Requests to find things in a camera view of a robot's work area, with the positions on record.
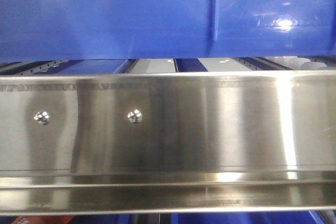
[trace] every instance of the stainless steel shelf edge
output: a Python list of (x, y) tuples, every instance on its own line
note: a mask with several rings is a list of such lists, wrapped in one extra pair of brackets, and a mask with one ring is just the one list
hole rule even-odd
[(336, 207), (336, 71), (0, 77), (0, 214)]

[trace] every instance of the white plastic part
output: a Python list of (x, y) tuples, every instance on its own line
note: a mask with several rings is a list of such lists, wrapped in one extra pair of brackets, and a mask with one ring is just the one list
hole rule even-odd
[(299, 70), (301, 68), (301, 66), (306, 62), (310, 62), (310, 59), (307, 59), (307, 58), (292, 58), (288, 61), (287, 67), (289, 67), (293, 70)]
[(324, 68), (326, 67), (327, 64), (323, 63), (323, 62), (306, 62), (304, 64), (302, 64), (302, 66), (300, 67), (300, 70), (318, 70), (320, 68)]
[(283, 66), (286, 66), (286, 67), (287, 67), (288, 61), (289, 61), (290, 59), (294, 59), (294, 58), (297, 58), (297, 56), (283, 56), (283, 57), (280, 58), (280, 60), (279, 60), (278, 63), (279, 63), (280, 65), (283, 65)]

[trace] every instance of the metal rail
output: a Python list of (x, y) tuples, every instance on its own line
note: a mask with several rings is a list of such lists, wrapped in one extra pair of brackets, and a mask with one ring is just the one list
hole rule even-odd
[(335, 208), (335, 90), (333, 70), (1, 77), (0, 213)]

